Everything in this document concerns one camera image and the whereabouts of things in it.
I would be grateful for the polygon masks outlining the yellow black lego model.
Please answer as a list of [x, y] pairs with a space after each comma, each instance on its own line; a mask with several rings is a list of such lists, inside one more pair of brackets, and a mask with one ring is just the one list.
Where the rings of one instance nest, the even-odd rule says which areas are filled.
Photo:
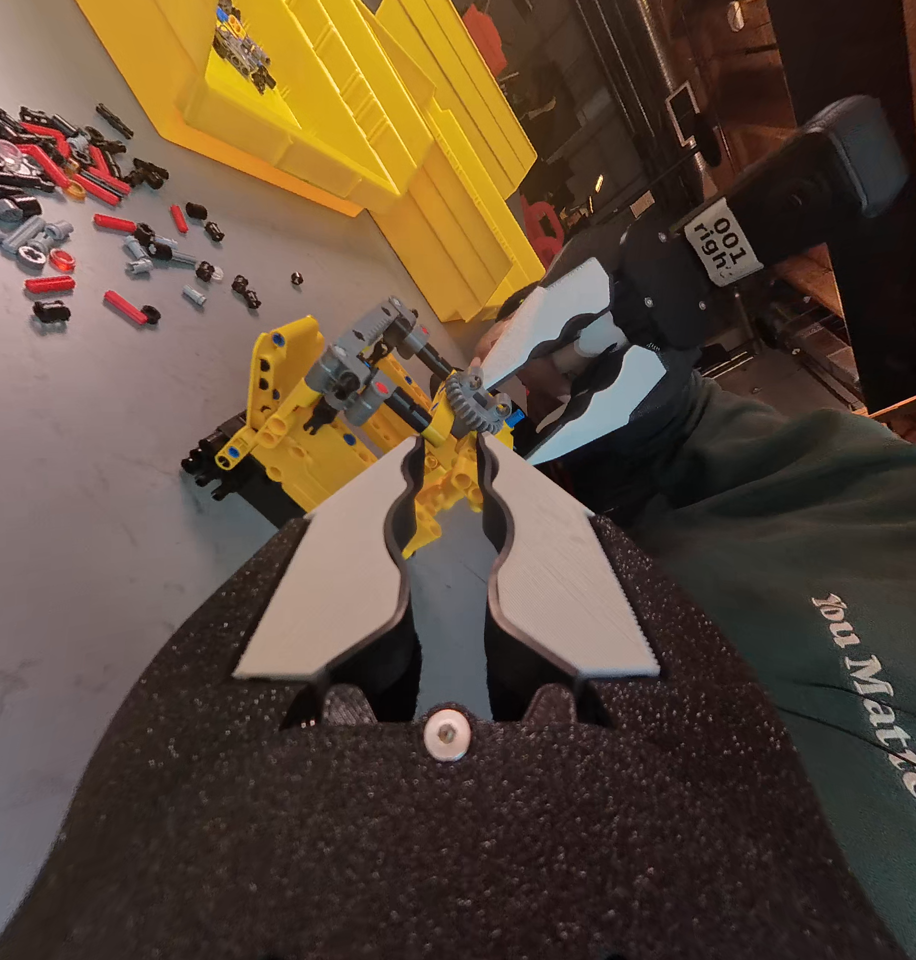
[[317, 318], [305, 316], [257, 338], [250, 359], [246, 409], [219, 426], [182, 459], [181, 469], [212, 498], [236, 494], [275, 527], [303, 516], [349, 484], [381, 456], [420, 435], [398, 410], [429, 412], [432, 401], [379, 339], [361, 358], [385, 388], [360, 424], [348, 420], [307, 376], [326, 353]]

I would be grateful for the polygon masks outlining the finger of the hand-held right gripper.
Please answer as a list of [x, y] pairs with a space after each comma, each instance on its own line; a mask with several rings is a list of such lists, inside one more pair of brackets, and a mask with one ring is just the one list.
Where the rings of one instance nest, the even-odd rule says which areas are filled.
[[660, 355], [639, 345], [614, 347], [587, 371], [588, 386], [557, 417], [541, 426], [527, 454], [529, 464], [560, 459], [629, 426], [632, 414], [664, 378]]
[[608, 270], [589, 258], [560, 279], [538, 286], [501, 324], [479, 364], [480, 383], [494, 389], [529, 358], [551, 354], [580, 341], [596, 354], [606, 347], [630, 347], [630, 302]]

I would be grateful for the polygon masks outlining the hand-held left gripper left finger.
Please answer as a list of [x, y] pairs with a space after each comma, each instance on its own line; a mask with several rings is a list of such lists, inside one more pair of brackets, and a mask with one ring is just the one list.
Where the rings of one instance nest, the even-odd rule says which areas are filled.
[[236, 680], [325, 678], [404, 622], [420, 439], [400, 442], [304, 519]]

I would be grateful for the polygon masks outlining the person's right hand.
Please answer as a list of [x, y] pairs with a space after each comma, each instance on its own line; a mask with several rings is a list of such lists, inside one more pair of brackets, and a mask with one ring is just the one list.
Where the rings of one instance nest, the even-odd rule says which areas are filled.
[[534, 448], [574, 433], [600, 390], [599, 369], [609, 351], [606, 346], [591, 353], [577, 341], [529, 358], [512, 376], [524, 390], [527, 421], [515, 432]]

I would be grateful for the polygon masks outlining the pile of small lego pins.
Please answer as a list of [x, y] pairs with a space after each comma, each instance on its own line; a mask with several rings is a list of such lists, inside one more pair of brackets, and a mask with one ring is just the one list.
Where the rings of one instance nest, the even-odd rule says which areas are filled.
[[139, 282], [160, 267], [192, 271], [192, 285], [182, 296], [203, 311], [205, 288], [220, 282], [222, 271], [212, 262], [192, 256], [146, 222], [116, 213], [140, 186], [163, 187], [164, 167], [133, 157], [131, 169], [119, 168], [116, 157], [127, 145], [109, 139], [97, 128], [74, 126], [58, 114], [21, 106], [18, 116], [0, 107], [0, 258], [22, 277], [14, 293], [28, 308], [36, 329], [63, 329], [71, 311], [67, 303], [85, 276], [85, 264], [68, 249], [75, 225], [51, 216], [42, 200], [66, 205], [92, 200], [101, 205], [92, 217], [103, 235], [121, 239], [127, 254], [125, 273]]

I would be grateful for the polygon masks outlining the small grey lego parts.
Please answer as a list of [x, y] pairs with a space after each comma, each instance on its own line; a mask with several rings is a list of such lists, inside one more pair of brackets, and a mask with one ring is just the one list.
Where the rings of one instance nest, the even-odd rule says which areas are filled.
[[212, 49], [258, 91], [274, 90], [277, 81], [270, 73], [271, 58], [248, 34], [241, 10], [232, 1], [217, 1]]

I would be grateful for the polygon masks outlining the yellow divided parts bin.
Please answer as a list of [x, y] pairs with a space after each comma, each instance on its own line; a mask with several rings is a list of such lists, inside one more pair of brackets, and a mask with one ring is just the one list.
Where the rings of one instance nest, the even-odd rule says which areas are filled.
[[156, 132], [355, 216], [403, 198], [434, 135], [359, 2], [231, 2], [270, 59], [260, 92], [214, 46], [219, 2], [79, 1]]

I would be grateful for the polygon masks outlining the yellow ribbed storage bin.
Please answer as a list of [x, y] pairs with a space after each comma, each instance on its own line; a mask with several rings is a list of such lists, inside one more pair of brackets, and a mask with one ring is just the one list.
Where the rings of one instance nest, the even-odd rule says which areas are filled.
[[375, 25], [430, 83], [409, 92], [431, 145], [372, 217], [438, 319], [469, 322], [545, 274], [508, 203], [536, 150], [452, 2], [382, 2]]

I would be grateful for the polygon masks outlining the person's right forearm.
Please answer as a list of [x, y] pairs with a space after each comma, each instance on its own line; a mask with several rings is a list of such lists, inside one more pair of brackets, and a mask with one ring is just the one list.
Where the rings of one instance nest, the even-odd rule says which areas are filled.
[[697, 372], [561, 470], [584, 506], [638, 529], [673, 513], [757, 519], [851, 495], [916, 504], [916, 443], [854, 413], [785, 416]]

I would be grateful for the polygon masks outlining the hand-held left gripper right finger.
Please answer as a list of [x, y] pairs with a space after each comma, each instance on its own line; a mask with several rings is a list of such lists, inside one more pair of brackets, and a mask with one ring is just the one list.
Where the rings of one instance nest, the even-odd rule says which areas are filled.
[[477, 464], [493, 624], [572, 681], [659, 676], [593, 513], [495, 436]]

